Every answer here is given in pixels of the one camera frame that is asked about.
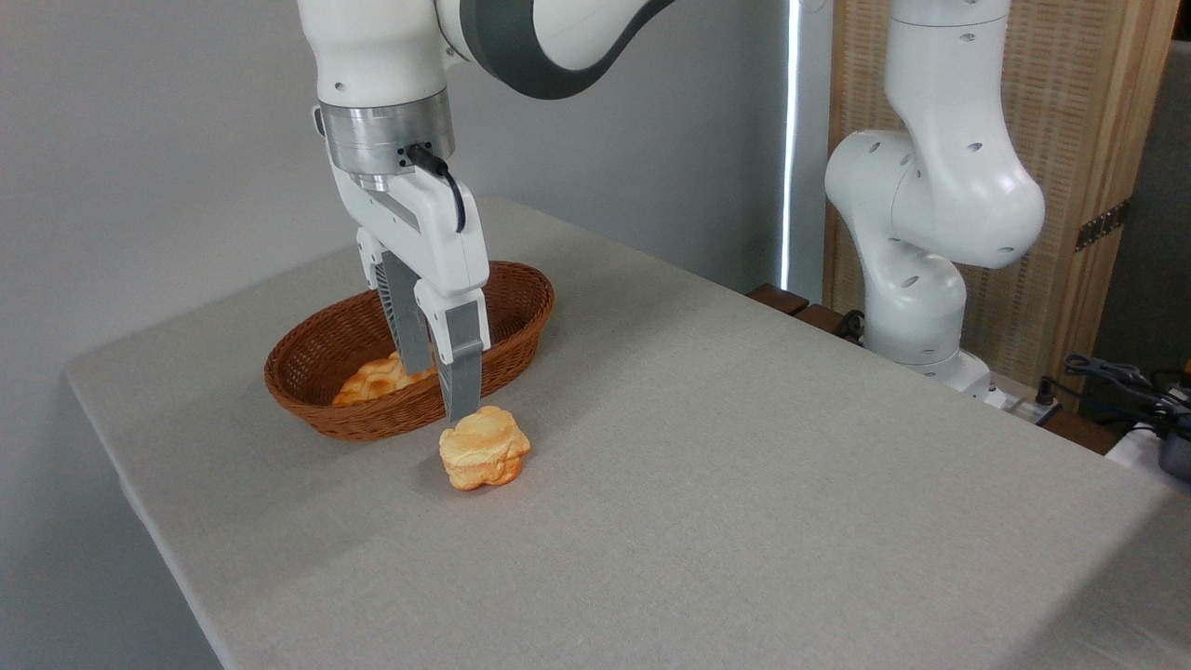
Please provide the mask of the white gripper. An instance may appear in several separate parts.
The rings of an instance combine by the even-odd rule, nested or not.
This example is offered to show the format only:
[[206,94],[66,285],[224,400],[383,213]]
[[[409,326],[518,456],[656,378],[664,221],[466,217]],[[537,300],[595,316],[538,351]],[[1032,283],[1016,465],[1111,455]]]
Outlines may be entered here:
[[331,171],[341,200],[360,225],[364,276],[378,292],[405,372],[413,376],[434,368],[425,315],[448,420],[459,422],[474,414],[481,397],[482,353],[492,347],[492,336],[480,289],[488,283],[488,250],[470,190],[459,184],[464,207],[459,232],[454,190],[426,169],[391,175],[386,192],[367,190],[339,167]]

